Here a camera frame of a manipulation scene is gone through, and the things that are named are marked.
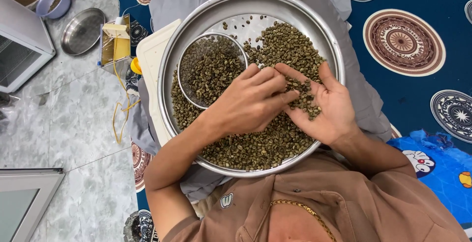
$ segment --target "large metal tray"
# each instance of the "large metal tray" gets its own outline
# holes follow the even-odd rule
[[[251,15],[253,19],[248,25],[246,20]],[[260,20],[261,15],[266,15],[267,18]],[[339,82],[345,84],[343,58],[333,32],[321,16],[300,0],[209,0],[200,5],[180,24],[170,38],[162,56],[157,90],[159,110],[166,129],[172,137],[181,132],[172,117],[172,98],[170,96],[172,74],[185,47],[197,36],[209,31],[238,35],[237,40],[243,43],[248,38],[254,39],[256,35],[261,33],[261,30],[271,26],[274,20],[288,22],[309,36],[315,48],[327,59],[333,74]],[[221,22],[223,21],[228,23],[228,30],[222,29]],[[286,159],[278,167],[267,170],[245,171],[218,167],[200,156],[196,162],[209,170],[232,177],[267,176],[292,167],[313,153],[320,144],[319,141],[316,141],[302,154]]]

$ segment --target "brown shirt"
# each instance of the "brown shirt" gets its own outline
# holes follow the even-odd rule
[[[203,220],[184,219],[162,242],[267,241],[274,197],[304,203],[343,242],[468,242],[465,232],[423,183],[390,170],[370,180],[313,154],[281,174],[233,179]]]

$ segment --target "marble floor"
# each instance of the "marble floor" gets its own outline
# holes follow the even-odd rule
[[[71,0],[65,16],[46,20],[56,57],[14,95],[21,100],[13,125],[0,134],[0,168],[63,167],[66,176],[31,241],[123,241],[123,226],[137,210],[130,137],[117,143],[112,128],[116,102],[125,91],[116,76],[97,66],[99,46],[79,57],[59,41],[70,19],[90,7],[107,20],[118,0]],[[117,113],[121,130],[124,115]]]

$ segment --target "necklace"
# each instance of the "necklace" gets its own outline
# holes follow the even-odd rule
[[[333,233],[331,233],[331,231],[329,230],[329,227],[326,226],[326,224],[321,219],[321,217],[318,214],[316,214],[316,212],[313,211],[310,207],[304,205],[303,203],[299,203],[299,202],[291,201],[291,200],[286,200],[286,199],[277,199],[277,200],[271,202],[270,206],[272,207],[274,204],[291,204],[291,205],[296,205],[298,207],[302,207],[303,209],[307,210],[311,215],[315,216],[316,220],[326,230],[326,233],[329,235],[331,240],[333,240],[333,242],[336,242],[336,239],[334,238]]]

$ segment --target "stainless steel bowl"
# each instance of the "stainless steel bowl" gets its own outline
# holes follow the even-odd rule
[[[247,25],[245,22],[250,15],[253,15],[255,18],[251,21],[250,25]],[[268,22],[266,19],[270,22],[273,22],[273,20],[288,22],[298,28],[303,34],[309,36],[313,45],[320,51],[320,54],[327,59],[333,74],[339,82],[345,84],[343,58],[333,32],[319,14],[300,0],[209,0],[200,5],[180,24],[170,38],[162,56],[157,90],[159,110],[164,124],[172,137],[181,132],[176,120],[172,117],[173,109],[170,95],[173,80],[172,74],[185,47],[189,42],[205,32],[222,31],[224,33],[233,33],[237,31],[237,29],[231,32],[222,30],[222,21],[230,19],[232,23],[228,26],[229,28],[233,25],[240,27],[239,25],[242,24],[246,28],[255,25],[260,15],[267,16],[267,18],[263,19],[264,22]],[[248,36],[250,36],[250,33],[245,34],[244,37],[238,37],[238,40],[244,42]],[[202,167],[227,176],[239,178],[261,177],[280,173],[294,166],[312,154],[320,144],[319,141],[316,141],[302,154],[288,158],[278,167],[267,170],[245,171],[219,167],[200,156],[198,156],[196,162]]]
[[[86,52],[100,39],[100,25],[104,23],[105,14],[100,9],[89,8],[81,11],[62,32],[62,50],[71,56]]]

